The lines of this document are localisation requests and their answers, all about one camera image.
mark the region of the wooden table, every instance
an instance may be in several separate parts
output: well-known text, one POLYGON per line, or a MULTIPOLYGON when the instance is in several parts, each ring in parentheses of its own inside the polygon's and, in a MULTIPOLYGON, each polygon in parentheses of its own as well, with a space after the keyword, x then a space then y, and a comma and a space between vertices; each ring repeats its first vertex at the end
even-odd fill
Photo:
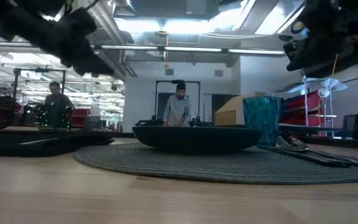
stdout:
MULTIPOLYGON (((134 139, 118 139, 122 144, 134 139)), ((358 150, 311 146, 357 155, 358 150)), ((0 224, 351 223, 358 183, 243 185, 118 174, 71 154, 0 157, 0 224)))

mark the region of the white wall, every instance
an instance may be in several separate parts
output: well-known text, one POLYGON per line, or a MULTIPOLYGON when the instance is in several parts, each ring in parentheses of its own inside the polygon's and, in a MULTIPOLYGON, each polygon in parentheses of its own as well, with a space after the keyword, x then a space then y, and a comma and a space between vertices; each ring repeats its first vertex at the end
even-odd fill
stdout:
POLYGON ((241 94, 241 57, 231 67, 233 94, 241 94))
POLYGON ((203 109, 205 110, 201 115, 201 119, 204 118, 205 122, 212 122, 212 94, 210 93, 204 94, 203 109))
POLYGON ((341 128, 343 117, 358 113, 358 80, 346 83, 349 87, 343 91, 333 92, 333 112, 337 115, 334 126, 341 128))
MULTIPOLYGON (((333 112, 337 115, 334 120, 334 126, 341 128, 343 124, 343 117, 347 114, 358 113, 358 80, 347 82, 354 78, 358 78, 358 64, 345 69, 341 72, 335 73, 334 78, 340 82, 345 82, 348 89, 333 92, 333 112)), ((311 91, 321 88, 319 83, 311 86, 311 91)))
POLYGON ((287 71, 287 57, 241 56, 241 94, 271 93, 301 79, 299 70, 287 71))
MULTIPOLYGON (((154 115, 156 80, 183 79, 186 81, 200 81, 201 118, 203 117, 204 112, 204 96, 208 97, 208 94, 233 94, 231 69, 226 68, 226 64, 224 63, 197 63, 196 65, 189 63, 170 63, 170 68, 175 70, 174 76, 165 76, 163 65, 164 63, 156 62, 131 63, 131 66, 138 74, 138 77, 129 78, 125 83, 124 132, 132 132, 132 127, 138 120, 150 119, 154 115), (224 76, 214 77, 215 69, 224 70, 224 76)), ((176 85, 171 83, 158 84, 159 93, 174 94, 175 89, 176 85)), ((196 116, 198 112, 197 84, 186 84, 186 93, 191 100, 193 107, 192 114, 193 116, 196 116)))

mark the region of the black mat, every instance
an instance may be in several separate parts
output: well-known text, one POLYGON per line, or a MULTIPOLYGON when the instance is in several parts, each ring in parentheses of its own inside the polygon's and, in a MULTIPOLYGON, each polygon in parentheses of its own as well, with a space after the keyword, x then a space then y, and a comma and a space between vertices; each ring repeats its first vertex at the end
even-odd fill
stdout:
POLYGON ((136 175, 245 184, 338 184, 358 181, 358 167, 322 166, 252 147, 226 155, 162 153, 142 144, 91 146, 74 158, 89 166, 136 175))

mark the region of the black tray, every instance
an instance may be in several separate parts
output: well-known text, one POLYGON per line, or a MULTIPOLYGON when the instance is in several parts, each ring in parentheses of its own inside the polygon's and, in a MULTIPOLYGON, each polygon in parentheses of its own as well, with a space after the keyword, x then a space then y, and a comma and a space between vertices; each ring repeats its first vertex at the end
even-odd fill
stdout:
POLYGON ((143 144, 168 152, 228 153, 254 146, 260 130, 221 127, 133 127, 143 144))

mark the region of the cardboard box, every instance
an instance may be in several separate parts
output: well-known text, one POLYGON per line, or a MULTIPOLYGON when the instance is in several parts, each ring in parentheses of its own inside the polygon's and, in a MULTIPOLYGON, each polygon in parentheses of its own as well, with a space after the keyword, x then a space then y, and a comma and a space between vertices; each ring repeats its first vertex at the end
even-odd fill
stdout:
POLYGON ((231 98, 231 100, 229 100, 225 105, 223 105, 219 110, 217 110, 217 112, 215 112, 215 125, 226 126, 245 124, 242 100, 244 98, 265 95, 266 93, 254 92, 231 98))

